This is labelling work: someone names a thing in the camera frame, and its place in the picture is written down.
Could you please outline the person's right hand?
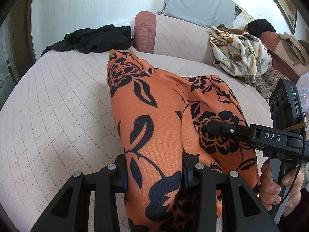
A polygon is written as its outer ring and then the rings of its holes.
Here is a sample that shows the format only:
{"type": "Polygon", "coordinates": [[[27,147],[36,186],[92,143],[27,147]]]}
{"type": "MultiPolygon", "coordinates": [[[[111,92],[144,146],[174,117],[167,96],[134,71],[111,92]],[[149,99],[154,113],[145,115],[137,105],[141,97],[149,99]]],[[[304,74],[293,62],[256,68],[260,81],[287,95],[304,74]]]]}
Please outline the person's right hand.
{"type": "MultiPolygon", "coordinates": [[[[299,171],[294,186],[291,187],[289,200],[283,211],[283,216],[288,216],[300,203],[302,195],[301,188],[304,181],[304,173],[302,170],[299,171]]],[[[267,161],[264,162],[261,168],[261,189],[259,191],[259,199],[266,208],[270,211],[273,206],[276,206],[281,201],[279,193],[281,188],[277,182],[271,177],[271,167],[267,161]]]]}

